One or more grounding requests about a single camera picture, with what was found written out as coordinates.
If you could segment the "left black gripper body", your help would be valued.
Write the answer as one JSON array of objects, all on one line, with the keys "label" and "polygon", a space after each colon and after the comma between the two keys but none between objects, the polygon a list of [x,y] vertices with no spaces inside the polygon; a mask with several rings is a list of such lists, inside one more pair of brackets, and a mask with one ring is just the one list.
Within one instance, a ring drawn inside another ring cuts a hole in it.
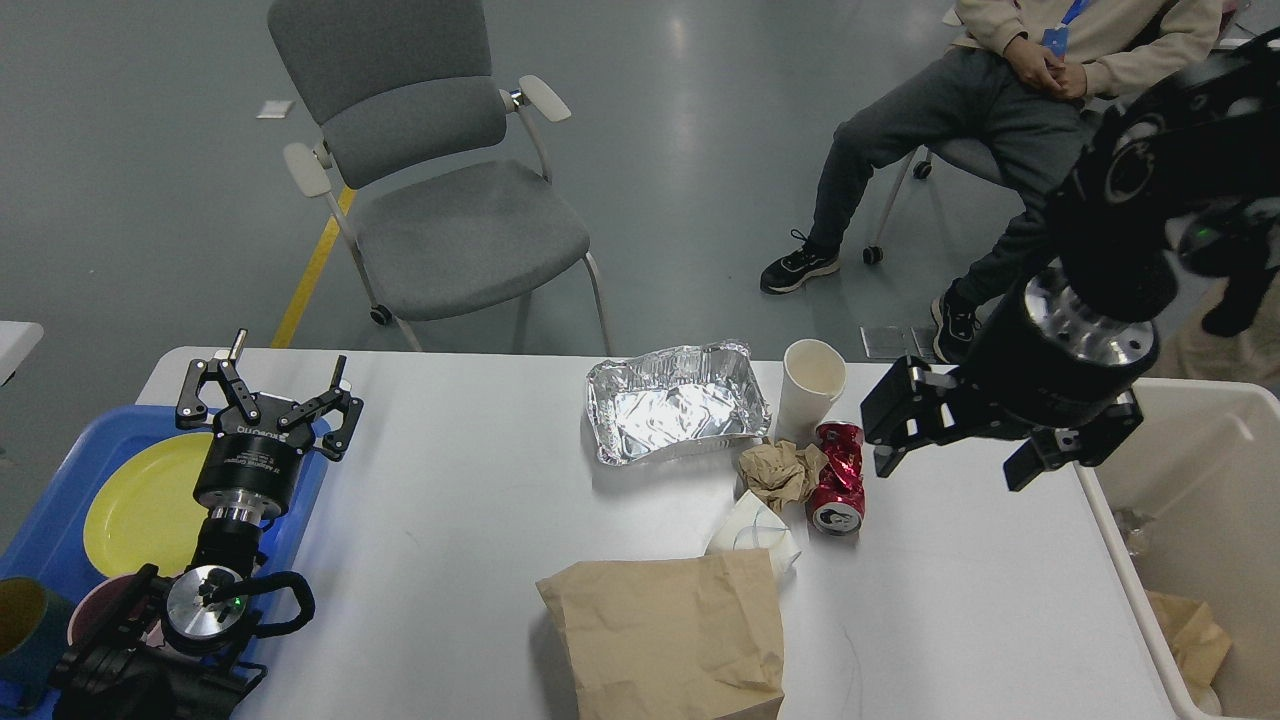
[{"label": "left black gripper body", "polygon": [[265,519],[289,512],[303,456],[316,441],[314,423],[305,416],[287,429],[279,427],[285,405],[271,405],[250,423],[237,407],[224,407],[212,418],[214,438],[197,477],[193,498],[212,511],[230,505],[237,495],[252,495]]}]

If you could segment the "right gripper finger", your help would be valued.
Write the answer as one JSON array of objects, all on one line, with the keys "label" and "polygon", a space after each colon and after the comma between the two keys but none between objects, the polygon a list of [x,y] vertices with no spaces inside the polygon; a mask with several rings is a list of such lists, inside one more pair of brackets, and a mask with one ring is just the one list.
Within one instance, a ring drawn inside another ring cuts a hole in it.
[{"label": "right gripper finger", "polygon": [[879,478],[890,477],[909,452],[945,443],[942,409],[955,388],[955,377],[934,372],[920,357],[902,356],[890,365],[860,405]]},{"label": "right gripper finger", "polygon": [[1079,446],[1076,430],[1032,430],[1025,442],[1004,462],[1007,489],[1019,492],[1043,471],[1070,462]]}]

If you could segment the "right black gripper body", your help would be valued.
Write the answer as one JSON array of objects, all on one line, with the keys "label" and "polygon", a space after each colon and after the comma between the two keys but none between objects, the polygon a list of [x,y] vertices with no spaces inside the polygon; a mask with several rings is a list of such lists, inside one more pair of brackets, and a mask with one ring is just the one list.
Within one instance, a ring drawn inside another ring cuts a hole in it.
[{"label": "right black gripper body", "polygon": [[1032,430],[1076,430],[1073,461],[1097,464],[1138,425],[1129,397],[1158,357],[1153,322],[1125,322],[1088,305],[1064,270],[1018,281],[987,320],[956,288],[940,299],[940,356],[955,363],[945,445]]}]

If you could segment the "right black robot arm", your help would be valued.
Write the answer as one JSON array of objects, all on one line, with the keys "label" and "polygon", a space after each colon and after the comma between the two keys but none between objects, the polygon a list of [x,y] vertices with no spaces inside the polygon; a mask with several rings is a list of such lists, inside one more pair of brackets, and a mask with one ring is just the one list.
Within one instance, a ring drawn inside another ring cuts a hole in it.
[{"label": "right black robot arm", "polygon": [[1277,31],[1105,113],[1047,206],[1050,250],[1019,274],[963,363],[895,361],[861,401],[876,474],[914,450],[1016,439],[1011,491],[1098,466],[1139,427],[1132,386],[1178,296],[1170,256],[1240,281],[1277,265]]}]

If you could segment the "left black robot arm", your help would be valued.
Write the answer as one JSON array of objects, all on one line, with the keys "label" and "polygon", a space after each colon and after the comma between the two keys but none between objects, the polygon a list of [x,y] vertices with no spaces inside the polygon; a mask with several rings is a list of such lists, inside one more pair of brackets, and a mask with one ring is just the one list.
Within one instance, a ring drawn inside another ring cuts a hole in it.
[{"label": "left black robot arm", "polygon": [[364,401],[343,386],[346,356],[305,401],[251,389],[238,370],[246,336],[223,359],[191,361],[175,404],[177,427],[212,430],[193,489],[207,515],[192,559],[175,577],[152,564],[129,577],[51,671],[55,719],[228,719],[268,675],[243,660],[250,643],[315,616],[306,579],[268,571],[260,544],[289,512],[305,459],[344,457]]}]

